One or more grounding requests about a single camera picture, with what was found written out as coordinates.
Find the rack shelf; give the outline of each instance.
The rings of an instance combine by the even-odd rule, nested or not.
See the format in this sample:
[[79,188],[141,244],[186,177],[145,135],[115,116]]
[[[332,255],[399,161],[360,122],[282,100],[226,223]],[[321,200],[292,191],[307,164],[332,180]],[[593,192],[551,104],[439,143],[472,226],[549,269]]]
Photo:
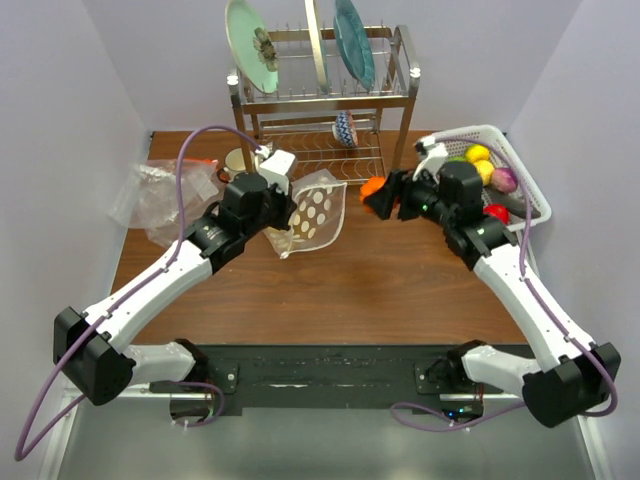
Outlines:
[[331,131],[335,117],[312,117],[265,121],[261,126],[261,143],[273,142],[292,152],[298,159],[294,177],[326,168],[348,183],[363,183],[373,176],[384,176],[385,167],[380,139],[375,128],[375,114],[356,114],[358,135],[356,148],[345,148]]

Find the white basket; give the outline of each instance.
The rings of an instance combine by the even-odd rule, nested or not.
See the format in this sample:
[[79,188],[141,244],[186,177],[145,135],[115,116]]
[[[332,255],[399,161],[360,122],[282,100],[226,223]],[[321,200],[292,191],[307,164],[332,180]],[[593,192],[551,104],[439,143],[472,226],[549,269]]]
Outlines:
[[[540,212],[540,217],[534,218],[531,221],[531,226],[538,225],[539,223],[546,222],[551,217],[551,207],[549,202],[544,198],[542,192],[533,181],[531,175],[525,168],[522,160],[518,157],[511,144],[507,141],[502,132],[492,125],[472,125],[469,127],[455,128],[453,130],[444,130],[442,132],[434,133],[434,138],[439,140],[441,138],[463,138],[465,140],[480,141],[502,152],[504,156],[509,160],[509,164],[505,165],[504,162],[496,157],[492,152],[489,160],[495,167],[510,167],[518,175],[520,181],[518,189],[512,193],[516,197],[523,195],[523,190],[526,195],[531,199],[532,205]],[[449,156],[464,155],[464,152],[469,148],[468,142],[456,142],[455,140],[447,141],[447,152]],[[489,195],[486,192],[482,194],[482,201],[485,206],[491,203]],[[510,215],[509,225],[507,228],[512,232],[524,229],[525,220],[514,215]]]

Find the red fruit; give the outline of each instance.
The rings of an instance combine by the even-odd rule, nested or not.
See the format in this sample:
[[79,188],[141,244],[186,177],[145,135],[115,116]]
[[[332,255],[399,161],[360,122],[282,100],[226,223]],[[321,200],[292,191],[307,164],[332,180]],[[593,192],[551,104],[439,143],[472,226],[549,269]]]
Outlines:
[[506,207],[504,207],[503,205],[499,205],[497,203],[494,203],[492,205],[487,205],[486,207],[484,207],[483,212],[493,217],[496,217],[505,225],[509,224],[509,212],[507,211]]

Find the wooden table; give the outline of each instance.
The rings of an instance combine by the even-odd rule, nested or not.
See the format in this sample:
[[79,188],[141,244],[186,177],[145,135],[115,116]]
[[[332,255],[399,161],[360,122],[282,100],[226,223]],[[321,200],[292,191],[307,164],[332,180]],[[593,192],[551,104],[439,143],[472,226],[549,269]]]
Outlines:
[[[411,132],[404,161],[414,164]],[[156,133],[149,158],[175,158],[187,133]],[[395,132],[383,132],[390,158]],[[224,159],[238,146],[230,134],[207,133],[192,158]],[[155,261],[163,249],[140,230],[125,241],[114,288]],[[446,247],[427,221],[386,222],[365,213],[349,187],[340,237],[331,246],[280,260],[264,235],[213,278],[173,302],[137,343],[178,337],[194,343],[404,344],[523,342],[491,291]]]

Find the white wall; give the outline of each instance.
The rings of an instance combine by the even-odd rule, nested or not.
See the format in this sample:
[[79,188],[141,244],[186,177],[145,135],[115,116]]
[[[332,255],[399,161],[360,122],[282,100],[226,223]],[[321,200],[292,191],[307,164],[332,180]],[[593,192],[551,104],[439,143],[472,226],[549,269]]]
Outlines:
[[108,292],[124,232],[104,212],[147,135],[80,0],[5,2],[0,24],[0,478],[19,480],[47,445],[13,461],[53,319]]
[[[223,0],[83,0],[151,129],[233,124]],[[251,2],[269,28],[306,28],[303,0]],[[423,72],[412,128],[516,117],[580,0],[354,0],[365,24],[407,24]],[[333,0],[317,0],[327,26]],[[398,124],[385,122],[385,128]]]
[[622,353],[620,408],[600,422],[619,480],[640,468],[640,3],[584,0],[509,129],[554,209],[541,275],[596,341]]

